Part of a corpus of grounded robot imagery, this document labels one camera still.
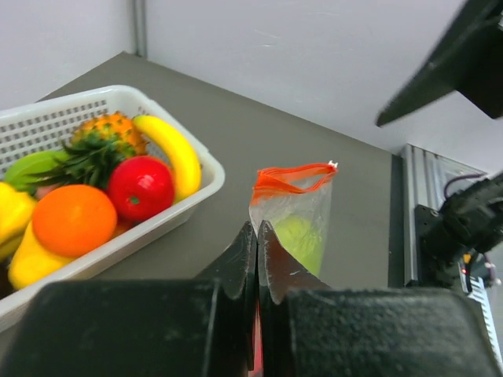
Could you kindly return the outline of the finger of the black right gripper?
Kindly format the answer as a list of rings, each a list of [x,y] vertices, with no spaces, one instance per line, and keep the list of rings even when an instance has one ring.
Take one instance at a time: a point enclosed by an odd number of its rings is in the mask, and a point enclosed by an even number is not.
[[[385,126],[457,91],[502,117],[502,2],[466,1],[417,73],[376,117]]]

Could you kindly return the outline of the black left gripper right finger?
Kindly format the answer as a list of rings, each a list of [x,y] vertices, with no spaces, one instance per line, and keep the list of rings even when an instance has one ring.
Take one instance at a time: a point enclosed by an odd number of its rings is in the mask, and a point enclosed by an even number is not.
[[[258,232],[266,376],[499,376],[479,304],[439,288],[334,290]]]

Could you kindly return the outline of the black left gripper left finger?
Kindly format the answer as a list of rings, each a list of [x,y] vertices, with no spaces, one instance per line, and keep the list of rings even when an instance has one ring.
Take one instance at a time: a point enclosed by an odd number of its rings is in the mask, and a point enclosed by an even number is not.
[[[73,280],[31,301],[4,376],[245,376],[254,362],[255,232],[188,280]]]

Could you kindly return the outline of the green fake pear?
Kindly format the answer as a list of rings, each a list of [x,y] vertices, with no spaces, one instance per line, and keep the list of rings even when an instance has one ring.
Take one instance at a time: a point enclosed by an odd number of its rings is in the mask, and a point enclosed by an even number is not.
[[[273,224],[282,247],[310,273],[319,276],[326,243],[324,222],[290,215]]]

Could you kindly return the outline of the clear zip bag orange seal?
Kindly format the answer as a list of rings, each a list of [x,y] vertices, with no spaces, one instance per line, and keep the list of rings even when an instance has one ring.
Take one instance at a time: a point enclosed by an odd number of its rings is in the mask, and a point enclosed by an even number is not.
[[[332,204],[332,180],[338,164],[310,163],[298,167],[268,167],[258,171],[248,207],[255,232],[290,215],[324,222],[326,241]]]

